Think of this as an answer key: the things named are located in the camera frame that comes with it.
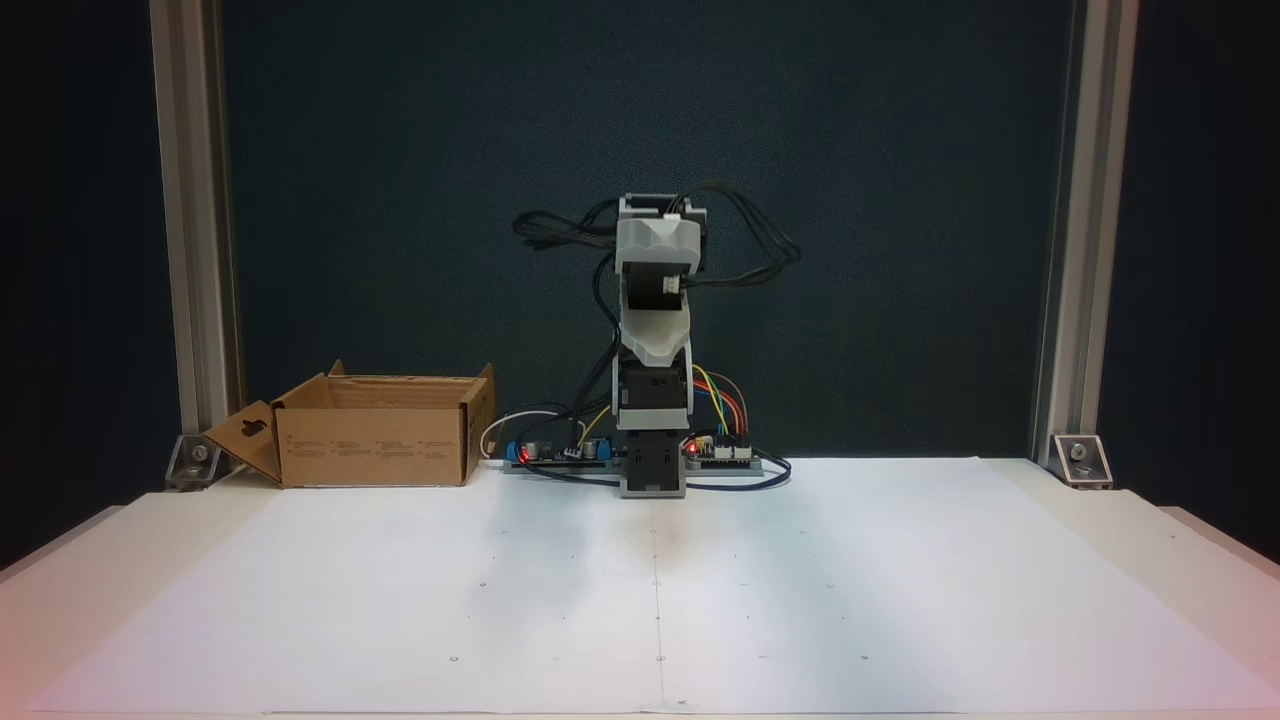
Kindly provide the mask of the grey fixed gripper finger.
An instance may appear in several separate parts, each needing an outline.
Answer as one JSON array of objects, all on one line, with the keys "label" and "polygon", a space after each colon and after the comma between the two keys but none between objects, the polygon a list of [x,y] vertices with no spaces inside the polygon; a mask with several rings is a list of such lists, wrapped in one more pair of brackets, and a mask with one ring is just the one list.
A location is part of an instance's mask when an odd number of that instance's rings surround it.
[{"label": "grey fixed gripper finger", "polygon": [[678,354],[685,350],[690,331],[691,318],[687,307],[621,310],[621,343],[644,366],[672,366]]}]

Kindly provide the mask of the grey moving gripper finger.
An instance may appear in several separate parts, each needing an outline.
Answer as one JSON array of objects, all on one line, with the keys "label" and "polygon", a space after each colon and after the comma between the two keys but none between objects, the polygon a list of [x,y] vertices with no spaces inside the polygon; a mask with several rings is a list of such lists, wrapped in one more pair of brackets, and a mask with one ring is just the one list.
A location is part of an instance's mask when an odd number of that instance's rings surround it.
[{"label": "grey moving gripper finger", "polygon": [[701,225],[684,218],[628,218],[616,224],[614,273],[630,263],[675,264],[694,275],[701,264]]}]

